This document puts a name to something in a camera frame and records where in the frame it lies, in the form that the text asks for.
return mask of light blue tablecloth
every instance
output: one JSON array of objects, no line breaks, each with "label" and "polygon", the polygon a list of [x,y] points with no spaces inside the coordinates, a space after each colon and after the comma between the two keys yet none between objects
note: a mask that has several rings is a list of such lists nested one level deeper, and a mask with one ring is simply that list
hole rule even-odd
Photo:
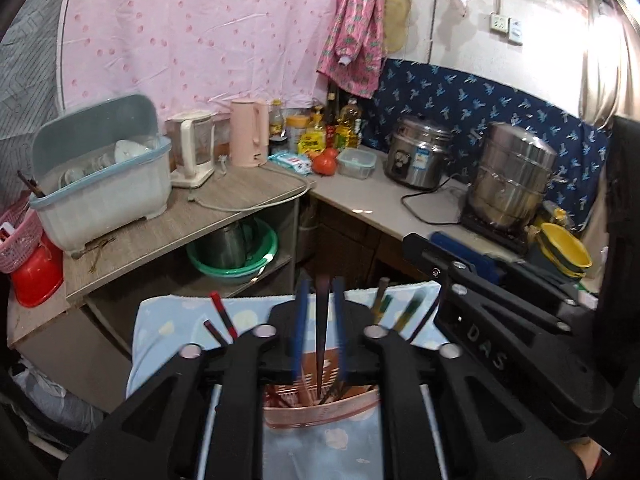
[{"label": "light blue tablecloth", "polygon": [[[391,327],[418,288],[425,299],[401,335],[409,337],[437,297],[440,286],[435,282],[390,287],[393,297],[382,325]],[[373,303],[376,289],[350,290],[348,300],[366,305]],[[271,307],[292,299],[292,296],[266,298],[235,298],[225,300],[229,316],[239,333],[265,322]],[[315,350],[315,297],[309,301],[305,352]],[[209,298],[178,298],[163,296],[140,304],[133,338],[133,367],[127,384],[127,396],[161,367],[186,343],[197,343],[206,349],[218,343],[202,323],[210,319],[221,333],[226,330]],[[333,298],[327,329],[327,348],[336,347]],[[414,344],[436,349],[446,342],[434,327],[433,318],[425,325]],[[198,478],[204,476],[204,463],[209,449],[213,407],[219,389],[214,391],[207,418]],[[274,430],[264,428],[264,480],[382,480],[382,441],[378,408],[322,426]]]}]

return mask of blue patterned fabric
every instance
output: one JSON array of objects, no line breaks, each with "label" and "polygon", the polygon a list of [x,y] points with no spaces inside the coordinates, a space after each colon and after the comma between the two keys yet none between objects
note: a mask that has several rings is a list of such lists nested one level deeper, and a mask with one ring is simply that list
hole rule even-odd
[{"label": "blue patterned fabric", "polygon": [[452,130],[453,161],[447,173],[472,182],[492,121],[514,124],[537,134],[558,152],[556,174],[567,184],[548,184],[546,199],[583,224],[596,196],[608,132],[517,88],[436,65],[387,59],[373,98],[360,101],[367,121],[364,145],[388,152],[400,115],[423,114]]}]

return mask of power outlet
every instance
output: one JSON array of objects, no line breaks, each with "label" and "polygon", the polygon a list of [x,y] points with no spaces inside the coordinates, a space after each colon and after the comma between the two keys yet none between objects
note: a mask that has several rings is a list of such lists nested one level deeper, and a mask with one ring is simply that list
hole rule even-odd
[{"label": "power outlet", "polygon": [[503,34],[509,33],[509,19],[501,14],[491,13],[491,30],[501,32]]},{"label": "power outlet", "polygon": [[522,45],[522,22],[513,18],[509,20],[509,41],[516,45]]}]

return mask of wooden countertop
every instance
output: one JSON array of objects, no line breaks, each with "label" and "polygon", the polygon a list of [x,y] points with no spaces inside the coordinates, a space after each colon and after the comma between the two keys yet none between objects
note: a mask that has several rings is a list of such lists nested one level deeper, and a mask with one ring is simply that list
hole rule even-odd
[{"label": "wooden countertop", "polygon": [[[386,153],[364,150],[378,156],[376,169],[369,178],[358,180],[338,173],[331,177],[316,176],[312,195],[399,240],[410,233],[428,238],[434,231],[443,231],[479,253],[507,260],[517,258],[511,251],[462,226],[433,226],[420,222],[400,202],[402,196],[417,191],[400,186],[385,175]],[[466,186],[451,180],[438,192],[410,198],[407,202],[428,221],[456,222],[465,194]]]},{"label": "wooden countertop", "polygon": [[[277,172],[229,167],[223,178],[212,176],[194,194],[207,204],[240,209],[284,200],[305,188],[300,180],[281,173],[282,168],[270,163],[267,166]],[[85,295],[123,274],[251,214],[207,209],[187,202],[188,194],[187,189],[174,188],[167,210],[160,216],[133,222],[105,235],[103,238],[115,240],[102,250],[94,273],[89,273],[89,268],[95,260],[95,250],[79,260],[65,255],[65,282],[40,306],[23,308],[12,293],[7,311],[7,344],[14,346],[69,308],[81,306]]]}]

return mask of yellow cap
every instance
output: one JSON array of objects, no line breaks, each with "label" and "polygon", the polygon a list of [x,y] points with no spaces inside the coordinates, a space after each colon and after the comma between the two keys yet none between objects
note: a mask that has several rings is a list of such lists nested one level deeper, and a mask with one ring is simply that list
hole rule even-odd
[{"label": "yellow cap", "polygon": [[309,118],[306,115],[290,115],[287,117],[286,124],[292,128],[306,128]]}]

